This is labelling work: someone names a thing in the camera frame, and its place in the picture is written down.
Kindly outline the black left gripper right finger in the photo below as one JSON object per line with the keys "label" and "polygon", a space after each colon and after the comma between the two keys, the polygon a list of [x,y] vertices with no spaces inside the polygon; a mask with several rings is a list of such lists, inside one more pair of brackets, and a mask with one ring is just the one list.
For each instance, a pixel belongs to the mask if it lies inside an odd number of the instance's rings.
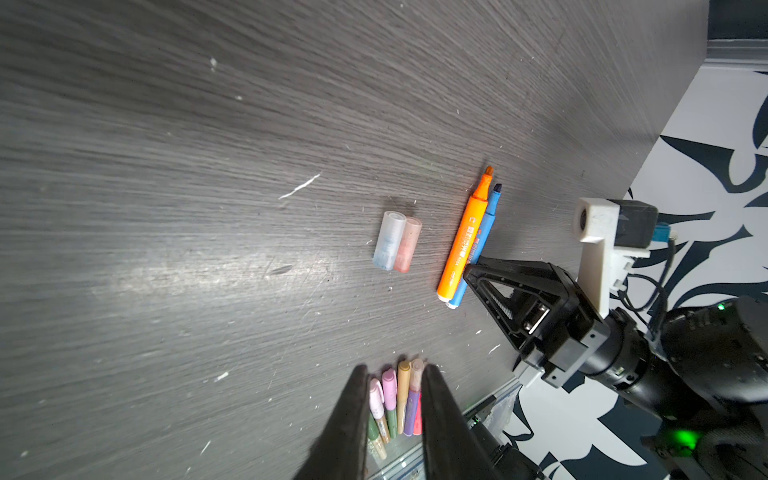
{"label": "black left gripper right finger", "polygon": [[427,479],[497,479],[436,365],[422,375],[423,459]]}

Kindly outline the clear blue pen cap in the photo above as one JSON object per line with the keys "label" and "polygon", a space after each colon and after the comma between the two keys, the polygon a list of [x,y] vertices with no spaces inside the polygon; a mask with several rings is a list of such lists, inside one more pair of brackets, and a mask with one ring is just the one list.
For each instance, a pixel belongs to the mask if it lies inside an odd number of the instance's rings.
{"label": "clear blue pen cap", "polygon": [[394,268],[406,221],[406,216],[400,212],[384,212],[373,254],[373,264],[377,268],[385,271]]}

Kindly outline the orange highlighter pen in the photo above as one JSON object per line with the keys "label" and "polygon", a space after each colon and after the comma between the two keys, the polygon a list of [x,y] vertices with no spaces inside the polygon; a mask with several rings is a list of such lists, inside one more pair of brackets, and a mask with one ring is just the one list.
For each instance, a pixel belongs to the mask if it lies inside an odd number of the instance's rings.
{"label": "orange highlighter pen", "polygon": [[437,296],[443,302],[452,300],[458,289],[464,268],[468,262],[471,249],[477,236],[477,230],[487,209],[493,173],[494,169],[491,166],[488,166],[485,169],[478,186],[469,197],[464,209],[452,248],[445,263],[442,277],[437,287]]}

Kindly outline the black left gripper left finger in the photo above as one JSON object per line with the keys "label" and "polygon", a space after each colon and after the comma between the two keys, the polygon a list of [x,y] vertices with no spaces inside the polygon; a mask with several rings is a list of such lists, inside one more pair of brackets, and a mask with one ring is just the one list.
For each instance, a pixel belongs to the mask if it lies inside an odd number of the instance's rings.
{"label": "black left gripper left finger", "polygon": [[367,458],[369,372],[356,365],[295,479],[363,479]]}

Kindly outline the clear orange pen cap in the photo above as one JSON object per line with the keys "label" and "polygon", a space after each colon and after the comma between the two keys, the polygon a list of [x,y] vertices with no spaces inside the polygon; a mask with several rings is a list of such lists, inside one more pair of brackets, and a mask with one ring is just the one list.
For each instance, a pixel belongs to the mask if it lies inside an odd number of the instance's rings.
{"label": "clear orange pen cap", "polygon": [[415,217],[407,217],[395,259],[394,269],[401,273],[407,273],[413,260],[416,246],[422,231],[422,221]]}

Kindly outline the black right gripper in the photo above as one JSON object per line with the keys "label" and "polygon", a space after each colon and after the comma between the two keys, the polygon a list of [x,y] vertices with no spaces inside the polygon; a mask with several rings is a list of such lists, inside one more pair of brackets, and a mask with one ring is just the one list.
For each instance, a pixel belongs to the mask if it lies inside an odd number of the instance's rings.
{"label": "black right gripper", "polygon": [[651,394],[651,350],[622,309],[600,319],[575,281],[544,261],[481,257],[463,279],[517,350],[513,373],[562,387],[580,373],[621,396]]}

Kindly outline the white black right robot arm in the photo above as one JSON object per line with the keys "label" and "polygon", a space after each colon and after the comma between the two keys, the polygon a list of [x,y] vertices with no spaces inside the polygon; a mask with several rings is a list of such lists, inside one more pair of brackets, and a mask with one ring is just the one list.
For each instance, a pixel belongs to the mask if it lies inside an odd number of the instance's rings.
{"label": "white black right robot arm", "polygon": [[767,304],[741,296],[680,308],[639,330],[602,314],[565,270],[482,258],[464,280],[553,387],[582,374],[661,420],[643,444],[674,479],[767,475]]}

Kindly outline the pink red highlighter pen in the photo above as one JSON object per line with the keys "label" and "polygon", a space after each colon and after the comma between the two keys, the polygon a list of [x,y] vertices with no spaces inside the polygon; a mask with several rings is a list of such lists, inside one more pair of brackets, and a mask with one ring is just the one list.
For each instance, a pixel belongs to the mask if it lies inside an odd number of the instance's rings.
{"label": "pink red highlighter pen", "polygon": [[414,424],[413,424],[413,434],[415,436],[421,436],[422,432],[423,432],[423,421],[422,421],[422,411],[421,411],[421,398],[418,398],[415,417],[414,417]]}

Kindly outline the blue highlighter pen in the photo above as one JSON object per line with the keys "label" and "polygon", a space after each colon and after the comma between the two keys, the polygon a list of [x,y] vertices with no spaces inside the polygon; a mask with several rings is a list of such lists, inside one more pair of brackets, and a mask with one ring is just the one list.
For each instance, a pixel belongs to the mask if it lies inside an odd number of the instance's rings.
{"label": "blue highlighter pen", "polygon": [[[468,258],[468,264],[476,264],[484,246],[487,242],[490,231],[496,219],[496,209],[498,202],[502,194],[502,184],[496,183],[493,189],[490,191],[488,205],[484,213],[482,222],[480,223],[476,239],[474,241],[471,253]],[[447,303],[450,309],[457,309],[467,291],[468,284],[464,279],[461,279],[458,288],[454,294],[454,297]]]}

